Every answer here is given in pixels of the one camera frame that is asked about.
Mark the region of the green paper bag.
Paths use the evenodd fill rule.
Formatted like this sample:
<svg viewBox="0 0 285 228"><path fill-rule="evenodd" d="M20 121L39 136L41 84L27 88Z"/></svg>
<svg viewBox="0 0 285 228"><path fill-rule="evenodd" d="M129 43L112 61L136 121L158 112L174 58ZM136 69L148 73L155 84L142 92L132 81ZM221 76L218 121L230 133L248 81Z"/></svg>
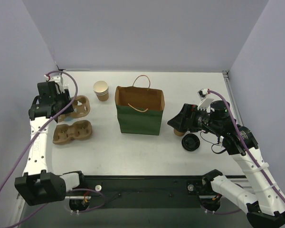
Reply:
<svg viewBox="0 0 285 228"><path fill-rule="evenodd" d="M121 133L160 134L165 108L164 93L150 86L116 87L114 100Z"/></svg>

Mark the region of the brown paper coffee cup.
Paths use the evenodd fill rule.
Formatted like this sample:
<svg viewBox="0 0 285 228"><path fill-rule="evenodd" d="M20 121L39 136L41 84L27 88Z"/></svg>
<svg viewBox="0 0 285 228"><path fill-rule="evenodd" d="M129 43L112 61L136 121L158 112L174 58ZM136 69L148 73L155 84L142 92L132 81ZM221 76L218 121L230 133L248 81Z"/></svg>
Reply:
<svg viewBox="0 0 285 228"><path fill-rule="evenodd" d="M174 132L174 134L175 134L176 136L179 136L179 137L185 135L185 132L179 132L179 131L177 131L176 129L174 129L173 132Z"/></svg>

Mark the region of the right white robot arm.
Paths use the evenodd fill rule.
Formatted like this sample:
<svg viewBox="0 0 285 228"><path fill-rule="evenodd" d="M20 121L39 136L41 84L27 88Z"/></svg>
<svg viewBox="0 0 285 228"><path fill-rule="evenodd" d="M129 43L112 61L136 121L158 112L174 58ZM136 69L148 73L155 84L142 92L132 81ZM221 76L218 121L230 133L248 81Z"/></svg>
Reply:
<svg viewBox="0 0 285 228"><path fill-rule="evenodd" d="M204 131L218 138L218 143L239 165L253 192L230 181L222 172L212 170L202 177L201 188L218 193L237 205L254 228L279 228L285 224L285 195L278 187L264 162L252 132L230 116L229 103L214 101L210 112L197 105L184 104L181 111L168 121L180 133Z"/></svg>

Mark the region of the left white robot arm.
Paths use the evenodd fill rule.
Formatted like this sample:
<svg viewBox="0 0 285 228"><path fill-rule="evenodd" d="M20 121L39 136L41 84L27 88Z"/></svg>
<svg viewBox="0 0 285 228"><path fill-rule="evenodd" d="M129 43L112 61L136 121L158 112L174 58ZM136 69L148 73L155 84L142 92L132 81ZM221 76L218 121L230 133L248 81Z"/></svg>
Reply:
<svg viewBox="0 0 285 228"><path fill-rule="evenodd" d="M71 97L61 82L38 83L38 95L28 111L32 144L26 166L14 185L30 206L62 201L67 192L76 195L86 192L87 183L81 180L81 171L55 175L52 169L52 146L58 117L70 113Z"/></svg>

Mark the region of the single brown pulp cup carrier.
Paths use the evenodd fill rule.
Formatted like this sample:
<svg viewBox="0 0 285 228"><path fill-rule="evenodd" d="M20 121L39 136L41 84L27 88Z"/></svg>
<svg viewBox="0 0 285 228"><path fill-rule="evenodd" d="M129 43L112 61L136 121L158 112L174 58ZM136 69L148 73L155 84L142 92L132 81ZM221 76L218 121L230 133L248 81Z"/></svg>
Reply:
<svg viewBox="0 0 285 228"><path fill-rule="evenodd" d="M90 113L90 103L86 96L79 95L72 103L74 111L70 113L73 119L78 119L87 116ZM58 122L63 122L64 114L58 117Z"/></svg>

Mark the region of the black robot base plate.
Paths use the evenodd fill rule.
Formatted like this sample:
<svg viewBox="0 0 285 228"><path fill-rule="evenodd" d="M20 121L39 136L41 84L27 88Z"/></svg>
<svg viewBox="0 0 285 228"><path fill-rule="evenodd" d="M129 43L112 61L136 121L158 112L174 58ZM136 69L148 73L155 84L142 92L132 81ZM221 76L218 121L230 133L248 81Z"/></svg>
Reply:
<svg viewBox="0 0 285 228"><path fill-rule="evenodd" d="M86 176L67 194L71 209L187 209L217 211L221 196L203 186L201 176Z"/></svg>

